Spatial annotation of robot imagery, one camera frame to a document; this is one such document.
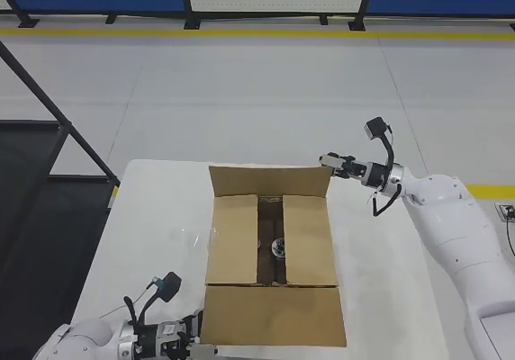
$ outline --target wall outlet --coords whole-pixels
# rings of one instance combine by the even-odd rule
[[[495,204],[495,210],[498,212],[498,215],[500,216],[501,222],[506,222],[508,218],[508,208],[510,206],[513,206],[513,209],[515,211],[515,205],[513,203],[499,203],[497,202]]]

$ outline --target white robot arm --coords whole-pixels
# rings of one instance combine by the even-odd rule
[[[366,125],[370,139],[381,139],[388,163],[362,163],[329,153],[320,157],[334,175],[356,178],[390,197],[374,216],[401,198],[425,248],[446,270],[466,310],[465,335],[478,360],[515,360],[515,276],[501,254],[495,229],[464,184],[455,177],[417,179],[393,162],[382,118]]]
[[[169,273],[164,279],[154,277],[150,286],[156,293],[144,305],[139,317],[133,301],[124,297],[131,320],[123,321],[115,330],[101,319],[89,319],[74,325],[62,325],[41,347],[33,360],[186,360],[212,359],[217,347],[195,340],[202,329],[203,311],[177,321],[146,324],[145,313],[161,299],[169,302],[179,291],[181,279]]]

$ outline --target tabletop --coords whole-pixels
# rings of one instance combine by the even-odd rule
[[[169,303],[157,301],[147,323],[181,319],[203,307],[213,205],[209,165],[130,162],[74,321],[123,305],[124,295],[135,301],[153,276],[170,271],[183,279],[181,289]],[[371,194],[359,182],[339,178],[331,179],[327,194],[348,347],[219,346],[222,356],[448,359],[420,237],[402,202],[374,218]],[[136,311],[149,296],[136,304]],[[121,309],[105,319],[128,318]]]

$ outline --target cardboard box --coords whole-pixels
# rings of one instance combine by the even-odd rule
[[[330,172],[210,166],[203,343],[346,345],[325,199]],[[285,259],[271,250],[278,238]]]

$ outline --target yellow stripe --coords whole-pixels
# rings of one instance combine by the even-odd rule
[[[476,199],[515,199],[513,184],[469,184],[467,188]]]
[[[0,36],[66,37],[270,37],[270,38],[364,38],[461,41],[515,41],[515,33],[421,32],[421,31],[348,31],[348,30],[273,30],[273,29],[18,29],[0,28]]]

